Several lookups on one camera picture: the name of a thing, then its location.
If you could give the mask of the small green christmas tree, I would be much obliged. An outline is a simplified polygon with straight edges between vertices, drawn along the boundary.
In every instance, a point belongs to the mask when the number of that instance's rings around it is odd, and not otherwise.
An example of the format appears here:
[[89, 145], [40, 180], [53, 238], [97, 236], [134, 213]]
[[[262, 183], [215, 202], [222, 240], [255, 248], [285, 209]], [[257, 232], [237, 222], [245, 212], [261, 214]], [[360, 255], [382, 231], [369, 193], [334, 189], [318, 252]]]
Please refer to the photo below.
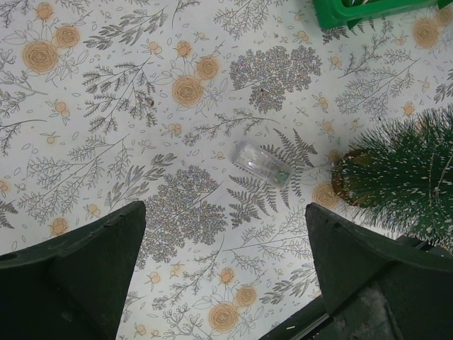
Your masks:
[[331, 185], [371, 225], [451, 250], [452, 105], [361, 133]]

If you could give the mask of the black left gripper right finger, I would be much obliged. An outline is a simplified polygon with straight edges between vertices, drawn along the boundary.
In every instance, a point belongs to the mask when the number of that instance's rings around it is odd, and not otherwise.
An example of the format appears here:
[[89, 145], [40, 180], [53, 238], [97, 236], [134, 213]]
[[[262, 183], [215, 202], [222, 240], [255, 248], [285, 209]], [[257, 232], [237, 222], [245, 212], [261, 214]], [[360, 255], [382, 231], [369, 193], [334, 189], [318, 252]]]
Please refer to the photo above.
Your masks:
[[323, 303], [320, 339], [451, 339], [452, 257], [394, 241], [312, 203], [306, 225]]

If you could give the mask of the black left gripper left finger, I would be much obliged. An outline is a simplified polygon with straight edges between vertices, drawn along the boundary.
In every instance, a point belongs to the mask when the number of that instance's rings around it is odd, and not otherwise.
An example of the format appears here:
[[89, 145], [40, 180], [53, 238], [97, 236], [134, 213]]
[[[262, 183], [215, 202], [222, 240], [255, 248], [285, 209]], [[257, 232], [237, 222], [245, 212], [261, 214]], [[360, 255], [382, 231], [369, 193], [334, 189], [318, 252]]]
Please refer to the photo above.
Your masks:
[[2, 339], [115, 339], [146, 227], [142, 201], [1, 255]]

